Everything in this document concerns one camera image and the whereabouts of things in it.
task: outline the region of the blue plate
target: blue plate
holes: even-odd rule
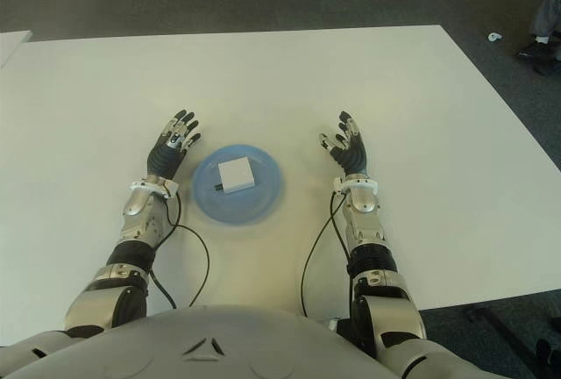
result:
[[[247,157],[255,187],[225,194],[215,190],[220,184],[218,164]],[[213,219],[228,224],[246,224],[264,217],[281,194],[282,178],[273,158],[256,147],[231,145],[207,157],[195,171],[193,196],[202,211]]]

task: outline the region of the person's leg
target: person's leg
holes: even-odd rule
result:
[[[543,0],[530,28],[530,32],[536,35],[536,38],[517,54],[518,57],[530,60],[550,59],[550,48],[548,47],[550,35],[560,22],[561,0]]]
[[[530,32],[538,38],[549,38],[561,22],[561,0],[543,0],[532,22]]]

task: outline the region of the shoe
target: shoe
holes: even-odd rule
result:
[[[534,41],[518,52],[516,57],[533,61],[545,61],[550,58],[550,48],[547,44]]]
[[[534,65],[534,70],[543,76],[549,76],[561,72],[561,61],[553,59],[551,61],[544,61]]]

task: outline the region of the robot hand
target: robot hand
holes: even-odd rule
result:
[[[319,141],[322,147],[327,149],[339,166],[344,170],[345,175],[356,175],[366,173],[366,150],[360,137],[360,131],[351,115],[341,111],[339,127],[344,133],[337,134],[335,138],[340,142],[338,147],[326,135],[320,133]]]
[[[201,138],[201,134],[196,133],[188,139],[189,134],[199,125],[197,120],[187,125],[194,117],[193,112],[181,110],[167,122],[148,155],[148,175],[173,180],[187,150]]]

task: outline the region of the white object on floor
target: white object on floor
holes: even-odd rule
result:
[[[0,72],[0,345],[60,328],[182,108],[201,122],[175,179],[182,221],[212,258],[199,304],[301,312],[302,267],[343,175],[317,135],[338,131],[341,110],[362,132],[380,220],[420,309],[561,288],[561,174],[440,26],[30,42],[15,57]],[[38,145],[17,140],[23,131]],[[224,225],[193,203],[190,181],[240,143],[271,154],[286,186],[263,220]],[[206,262],[197,240],[175,234],[154,270],[185,305]],[[345,265],[329,227],[304,284],[312,318],[346,316]],[[150,291],[149,313],[167,310]]]
[[[255,186],[252,168],[247,157],[218,164],[224,193],[236,192]]]
[[[4,67],[19,45],[31,36],[31,31],[0,32],[0,68]]]
[[[491,32],[489,34],[489,41],[496,41],[497,39],[502,39],[502,35],[500,35],[498,32]]]

